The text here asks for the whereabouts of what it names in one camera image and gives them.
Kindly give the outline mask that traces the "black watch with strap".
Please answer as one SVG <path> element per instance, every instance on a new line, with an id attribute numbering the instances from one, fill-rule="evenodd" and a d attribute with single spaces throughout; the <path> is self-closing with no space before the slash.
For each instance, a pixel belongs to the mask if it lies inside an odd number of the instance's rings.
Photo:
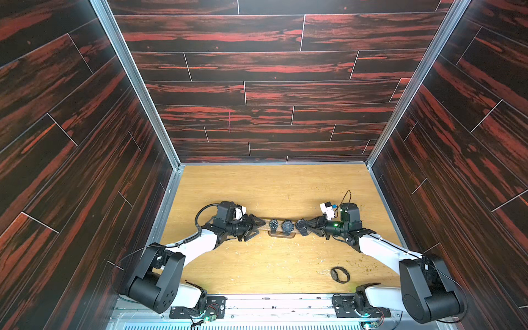
<path id="1" fill-rule="evenodd" d="M 304 219 L 300 219 L 296 222 L 295 224 L 295 227 L 297 229 L 297 231 L 303 236 L 308 236 L 309 235 L 309 229 L 308 229 L 308 226 L 307 226 L 307 222 L 304 220 Z"/>

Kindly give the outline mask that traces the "slim black watch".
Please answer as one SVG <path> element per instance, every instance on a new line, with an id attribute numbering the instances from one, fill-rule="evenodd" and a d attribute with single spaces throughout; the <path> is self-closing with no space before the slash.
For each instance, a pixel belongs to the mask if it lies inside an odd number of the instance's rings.
<path id="1" fill-rule="evenodd" d="M 276 220 L 276 219 L 272 219 L 270 222 L 269 222 L 269 228 L 270 228 L 270 232 L 271 233 L 276 233 L 277 229 L 279 228 L 279 221 Z"/>

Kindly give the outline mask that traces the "wooden watch stand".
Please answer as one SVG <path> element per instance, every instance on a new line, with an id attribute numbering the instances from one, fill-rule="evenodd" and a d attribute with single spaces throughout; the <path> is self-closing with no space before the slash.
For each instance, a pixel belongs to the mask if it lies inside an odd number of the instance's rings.
<path id="1" fill-rule="evenodd" d="M 294 229 L 294 231 L 291 233 L 290 236 L 286 236 L 286 235 L 284 235 L 284 234 L 282 233 L 281 224 L 282 224 L 282 222 L 283 222 L 284 220 L 288 220 L 288 219 L 276 219 L 276 220 L 279 221 L 279 228 L 277 229 L 276 233 L 274 233 L 274 234 L 271 233 L 271 232 L 270 232 L 270 229 L 269 229 L 269 228 L 270 228 L 270 227 L 269 227 L 269 222 L 271 221 L 271 219 L 264 219 L 264 221 L 266 222 L 266 224 L 265 224 L 264 226 L 262 226 L 262 227 L 258 227 L 257 229 L 259 230 L 259 232 L 266 232 L 266 233 L 268 233 L 268 235 L 269 235 L 270 237 L 281 238 L 281 239 L 293 239 L 296 235 L 299 235 L 299 234 L 300 234 L 300 233 L 297 231 L 296 227 L 295 227 L 296 222 L 290 220 L 290 221 L 293 222 L 295 229 Z"/>

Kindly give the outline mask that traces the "chunky black watch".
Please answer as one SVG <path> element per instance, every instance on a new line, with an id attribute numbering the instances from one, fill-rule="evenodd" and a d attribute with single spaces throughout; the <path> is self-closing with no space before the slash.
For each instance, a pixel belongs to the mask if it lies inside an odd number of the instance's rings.
<path id="1" fill-rule="evenodd" d="M 290 236 L 294 231 L 295 227 L 292 221 L 284 220 L 281 224 L 282 233 L 286 236 Z"/>

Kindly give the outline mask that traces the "thin black band watch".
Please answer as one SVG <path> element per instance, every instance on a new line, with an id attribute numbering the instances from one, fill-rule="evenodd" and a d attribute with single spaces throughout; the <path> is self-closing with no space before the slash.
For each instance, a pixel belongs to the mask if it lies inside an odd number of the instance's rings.
<path id="1" fill-rule="evenodd" d="M 331 278 L 339 284 L 345 284 L 351 280 L 351 275 L 348 270 L 340 266 L 331 268 L 330 275 Z"/>

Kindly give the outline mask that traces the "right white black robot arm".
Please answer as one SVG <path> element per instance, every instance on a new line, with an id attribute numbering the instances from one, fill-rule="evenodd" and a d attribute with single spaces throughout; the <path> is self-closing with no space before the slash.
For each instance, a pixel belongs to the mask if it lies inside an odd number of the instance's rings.
<path id="1" fill-rule="evenodd" d="M 386 265 L 400 278 L 399 287 L 379 283 L 357 287 L 353 299 L 357 314 L 370 316 L 377 309 L 392 309 L 406 312 L 420 324 L 466 315 L 467 296 L 441 257 L 405 249 L 365 228 L 354 203 L 337 206 L 327 202 L 320 207 L 320 217 L 296 222 L 301 235 L 313 233 L 327 240 L 340 240 Z"/>

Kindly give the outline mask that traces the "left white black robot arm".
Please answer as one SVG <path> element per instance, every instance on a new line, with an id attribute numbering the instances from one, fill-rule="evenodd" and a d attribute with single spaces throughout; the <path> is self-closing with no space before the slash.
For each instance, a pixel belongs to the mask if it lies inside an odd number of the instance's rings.
<path id="1" fill-rule="evenodd" d="M 143 248 L 121 294 L 158 314 L 176 307 L 200 315 L 206 309 L 206 290 L 181 283 L 184 268 L 225 241 L 249 241 L 266 222 L 234 202 L 219 202 L 200 209 L 194 224 L 197 232 L 179 242 Z"/>

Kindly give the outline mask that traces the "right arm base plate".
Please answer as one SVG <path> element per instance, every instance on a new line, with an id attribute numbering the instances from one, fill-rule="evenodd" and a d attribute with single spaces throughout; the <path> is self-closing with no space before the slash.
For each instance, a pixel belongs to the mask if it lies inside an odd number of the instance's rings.
<path id="1" fill-rule="evenodd" d="M 331 303 L 337 318 L 388 318 L 389 309 L 373 307 L 361 294 L 334 294 Z"/>

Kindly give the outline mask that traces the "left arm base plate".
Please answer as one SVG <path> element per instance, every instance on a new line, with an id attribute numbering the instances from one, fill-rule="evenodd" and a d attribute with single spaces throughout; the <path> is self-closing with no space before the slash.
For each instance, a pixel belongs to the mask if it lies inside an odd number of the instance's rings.
<path id="1" fill-rule="evenodd" d="M 192 308 L 189 307 L 171 307 L 170 319 L 199 319 L 213 321 L 223 319 L 226 312 L 225 296 L 206 296 L 200 298 L 199 302 Z"/>

